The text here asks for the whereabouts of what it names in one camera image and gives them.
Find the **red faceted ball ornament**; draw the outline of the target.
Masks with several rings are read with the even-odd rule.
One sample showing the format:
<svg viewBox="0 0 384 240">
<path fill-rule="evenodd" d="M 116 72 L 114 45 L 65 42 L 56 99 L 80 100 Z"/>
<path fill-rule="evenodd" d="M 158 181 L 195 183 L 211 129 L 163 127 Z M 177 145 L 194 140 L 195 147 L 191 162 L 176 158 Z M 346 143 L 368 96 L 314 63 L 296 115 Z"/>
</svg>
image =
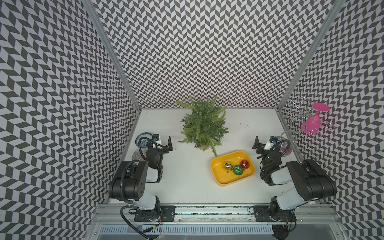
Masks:
<svg viewBox="0 0 384 240">
<path fill-rule="evenodd" d="M 248 160 L 242 160 L 240 162 L 240 166 L 243 168 L 243 170 L 246 170 L 250 167 L 250 162 Z"/>
</svg>

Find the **green glitter ball ornament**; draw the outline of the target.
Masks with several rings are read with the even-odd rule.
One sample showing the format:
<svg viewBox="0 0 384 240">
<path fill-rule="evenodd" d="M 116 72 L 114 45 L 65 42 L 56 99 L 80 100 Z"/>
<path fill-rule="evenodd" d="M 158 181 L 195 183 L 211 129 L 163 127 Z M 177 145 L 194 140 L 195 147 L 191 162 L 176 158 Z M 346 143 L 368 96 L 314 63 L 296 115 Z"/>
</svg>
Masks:
<svg viewBox="0 0 384 240">
<path fill-rule="evenodd" d="M 233 173 L 236 176 L 241 176 L 244 173 L 244 168 L 241 165 L 236 165 L 233 167 Z"/>
</svg>

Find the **gold shiny ball ornament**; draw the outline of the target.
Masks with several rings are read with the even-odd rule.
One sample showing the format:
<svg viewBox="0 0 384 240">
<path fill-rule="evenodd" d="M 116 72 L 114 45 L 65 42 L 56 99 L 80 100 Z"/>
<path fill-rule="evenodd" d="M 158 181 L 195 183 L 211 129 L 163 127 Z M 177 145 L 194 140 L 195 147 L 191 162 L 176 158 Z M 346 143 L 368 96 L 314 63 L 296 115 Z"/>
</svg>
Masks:
<svg viewBox="0 0 384 240">
<path fill-rule="evenodd" d="M 226 170 L 226 171 L 232 171 L 233 170 L 233 165 L 231 164 L 231 163 L 225 163 L 224 164 L 224 169 Z"/>
</svg>

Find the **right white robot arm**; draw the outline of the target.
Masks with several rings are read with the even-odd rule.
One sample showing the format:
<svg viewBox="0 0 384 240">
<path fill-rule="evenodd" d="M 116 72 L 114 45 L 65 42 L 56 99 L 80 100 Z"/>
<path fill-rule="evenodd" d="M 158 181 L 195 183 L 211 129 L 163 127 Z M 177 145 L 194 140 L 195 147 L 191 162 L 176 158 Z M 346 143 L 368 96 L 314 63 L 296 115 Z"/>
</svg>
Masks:
<svg viewBox="0 0 384 240">
<path fill-rule="evenodd" d="M 291 147 L 287 139 L 271 136 L 266 144 L 255 138 L 253 149 L 260 156 L 260 178 L 268 186 L 293 183 L 293 187 L 271 198 L 269 205 L 253 206 L 257 222 L 294 222 L 296 208 L 314 200 L 335 196 L 336 182 L 313 160 L 286 162 L 282 157 Z"/>
</svg>

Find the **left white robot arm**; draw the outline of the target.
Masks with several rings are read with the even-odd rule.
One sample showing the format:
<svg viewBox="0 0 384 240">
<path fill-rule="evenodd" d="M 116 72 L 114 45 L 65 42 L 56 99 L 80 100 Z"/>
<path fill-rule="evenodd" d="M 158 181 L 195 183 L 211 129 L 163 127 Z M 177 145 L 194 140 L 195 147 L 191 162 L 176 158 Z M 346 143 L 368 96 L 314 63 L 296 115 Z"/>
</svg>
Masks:
<svg viewBox="0 0 384 240">
<path fill-rule="evenodd" d="M 146 190 L 147 183 L 159 183 L 163 176 L 163 158 L 173 151 L 171 137 L 163 145 L 160 135 L 141 134 L 136 139 L 138 157 L 120 163 L 109 185 L 109 197 L 129 204 L 139 211 L 161 214 L 159 197 Z"/>
</svg>

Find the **small green christmas tree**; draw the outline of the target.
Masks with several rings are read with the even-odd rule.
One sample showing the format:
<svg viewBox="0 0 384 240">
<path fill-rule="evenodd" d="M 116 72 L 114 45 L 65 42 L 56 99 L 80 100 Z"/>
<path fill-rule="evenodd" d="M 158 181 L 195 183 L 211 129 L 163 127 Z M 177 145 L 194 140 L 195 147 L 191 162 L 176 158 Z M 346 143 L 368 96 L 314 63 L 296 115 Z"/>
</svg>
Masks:
<svg viewBox="0 0 384 240">
<path fill-rule="evenodd" d="M 226 124 L 226 108 L 216 105 L 217 98 L 208 100 L 194 100 L 188 102 L 176 101 L 184 109 L 191 110 L 186 114 L 181 123 L 184 135 L 182 143 L 193 144 L 196 149 L 205 152 L 211 150 L 215 157 L 218 156 L 216 147 L 222 145 L 222 139 L 229 133 Z"/>
</svg>

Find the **blue patterned bowl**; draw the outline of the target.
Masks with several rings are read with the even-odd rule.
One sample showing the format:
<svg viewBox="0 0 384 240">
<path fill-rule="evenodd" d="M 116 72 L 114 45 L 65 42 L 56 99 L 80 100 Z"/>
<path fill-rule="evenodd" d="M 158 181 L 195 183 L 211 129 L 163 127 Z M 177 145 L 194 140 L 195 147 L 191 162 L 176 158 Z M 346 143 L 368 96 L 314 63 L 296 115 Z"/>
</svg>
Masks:
<svg viewBox="0 0 384 240">
<path fill-rule="evenodd" d="M 152 139 L 153 137 L 153 134 L 152 133 L 148 133 L 148 132 L 145 132 L 145 133 L 141 133 L 139 134 L 136 139 L 135 139 L 135 144 L 137 147 L 141 147 L 141 148 L 148 148 L 147 147 L 147 143 L 148 143 L 148 139 Z"/>
</svg>

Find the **pink striped bowl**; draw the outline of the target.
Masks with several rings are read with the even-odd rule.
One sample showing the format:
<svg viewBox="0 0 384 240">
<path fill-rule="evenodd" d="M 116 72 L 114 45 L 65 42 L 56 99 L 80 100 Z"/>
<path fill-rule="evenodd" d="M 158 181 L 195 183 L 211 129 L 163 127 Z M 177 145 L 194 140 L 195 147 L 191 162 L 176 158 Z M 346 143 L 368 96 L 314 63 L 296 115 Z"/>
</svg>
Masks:
<svg viewBox="0 0 384 240">
<path fill-rule="evenodd" d="M 142 149 L 142 153 L 144 154 L 145 157 L 147 157 L 147 155 L 146 155 L 147 150 L 148 150 L 147 148 Z M 143 161 L 144 160 L 142 155 L 140 154 L 140 150 L 139 149 L 137 149 L 133 153 L 132 160 L 138 160 L 138 161 Z"/>
</svg>

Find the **pink plastic wine glass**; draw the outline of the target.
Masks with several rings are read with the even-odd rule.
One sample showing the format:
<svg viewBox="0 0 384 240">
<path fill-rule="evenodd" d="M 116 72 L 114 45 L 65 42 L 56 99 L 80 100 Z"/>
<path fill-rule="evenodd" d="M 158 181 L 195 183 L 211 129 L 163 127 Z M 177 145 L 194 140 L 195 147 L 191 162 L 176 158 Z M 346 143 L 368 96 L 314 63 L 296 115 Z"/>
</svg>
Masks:
<svg viewBox="0 0 384 240">
<path fill-rule="evenodd" d="M 308 135 L 316 135 L 322 126 L 320 115 L 329 112 L 330 109 L 326 104 L 314 103 L 312 110 L 305 116 L 305 122 L 301 126 L 301 131 Z"/>
</svg>

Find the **yellow plastic tray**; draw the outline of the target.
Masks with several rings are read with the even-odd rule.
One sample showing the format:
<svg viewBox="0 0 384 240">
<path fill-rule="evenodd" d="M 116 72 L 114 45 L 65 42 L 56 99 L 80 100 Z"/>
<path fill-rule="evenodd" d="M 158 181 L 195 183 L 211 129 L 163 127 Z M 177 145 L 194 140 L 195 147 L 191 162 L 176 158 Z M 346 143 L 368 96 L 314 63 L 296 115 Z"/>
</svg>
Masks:
<svg viewBox="0 0 384 240">
<path fill-rule="evenodd" d="M 256 168 L 250 156 L 244 151 L 236 151 L 211 162 L 213 176 L 220 186 L 228 186 L 255 175 Z"/>
</svg>

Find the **right black mount plate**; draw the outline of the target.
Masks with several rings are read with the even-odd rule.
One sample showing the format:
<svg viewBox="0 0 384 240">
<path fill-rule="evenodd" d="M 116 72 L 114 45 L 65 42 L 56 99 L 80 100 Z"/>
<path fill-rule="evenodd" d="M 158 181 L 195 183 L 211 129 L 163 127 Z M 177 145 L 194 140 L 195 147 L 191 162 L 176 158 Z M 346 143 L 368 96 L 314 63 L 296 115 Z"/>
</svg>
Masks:
<svg viewBox="0 0 384 240">
<path fill-rule="evenodd" d="M 283 211 L 279 207 L 252 206 L 253 214 L 257 222 L 290 223 L 296 222 L 297 218 L 293 210 Z"/>
</svg>

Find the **black mount plate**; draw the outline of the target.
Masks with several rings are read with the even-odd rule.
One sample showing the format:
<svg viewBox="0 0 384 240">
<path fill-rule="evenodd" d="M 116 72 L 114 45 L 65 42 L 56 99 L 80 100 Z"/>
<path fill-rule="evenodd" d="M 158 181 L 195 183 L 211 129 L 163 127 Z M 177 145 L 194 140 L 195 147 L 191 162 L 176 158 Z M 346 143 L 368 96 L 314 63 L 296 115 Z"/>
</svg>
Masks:
<svg viewBox="0 0 384 240">
<path fill-rule="evenodd" d="M 257 222 L 290 223 L 296 222 L 297 218 L 293 210 L 283 211 L 279 207 L 252 206 L 253 214 Z"/>
<path fill-rule="evenodd" d="M 135 222 L 173 222 L 175 219 L 176 206 L 161 206 L 160 209 L 153 210 L 137 210 L 135 214 Z"/>
</svg>

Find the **left black mount plate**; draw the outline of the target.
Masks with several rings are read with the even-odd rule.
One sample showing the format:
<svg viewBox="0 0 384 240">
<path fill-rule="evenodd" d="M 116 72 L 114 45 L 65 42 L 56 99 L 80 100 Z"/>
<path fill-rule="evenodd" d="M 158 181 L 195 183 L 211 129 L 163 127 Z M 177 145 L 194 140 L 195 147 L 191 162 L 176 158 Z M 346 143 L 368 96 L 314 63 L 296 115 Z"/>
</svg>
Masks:
<svg viewBox="0 0 384 240">
<path fill-rule="evenodd" d="M 137 210 L 135 214 L 135 222 L 173 222 L 175 219 L 176 206 L 161 206 L 160 209 L 153 210 Z"/>
</svg>

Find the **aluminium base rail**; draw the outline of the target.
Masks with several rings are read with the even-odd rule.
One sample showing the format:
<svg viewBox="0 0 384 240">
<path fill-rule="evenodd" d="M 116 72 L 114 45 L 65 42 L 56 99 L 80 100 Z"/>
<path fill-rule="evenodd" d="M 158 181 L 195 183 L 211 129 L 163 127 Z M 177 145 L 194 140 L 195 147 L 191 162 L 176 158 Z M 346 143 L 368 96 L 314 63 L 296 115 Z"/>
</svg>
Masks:
<svg viewBox="0 0 384 240">
<path fill-rule="evenodd" d="M 288 217 L 274 221 L 267 206 L 251 204 L 171 204 L 163 206 L 157 221 L 145 221 L 142 213 L 125 210 L 126 218 L 147 235 L 268 235 L 280 225 L 289 230 L 299 227 L 325 227 L 337 239 L 346 236 L 336 211 L 329 204 L 298 207 Z"/>
</svg>

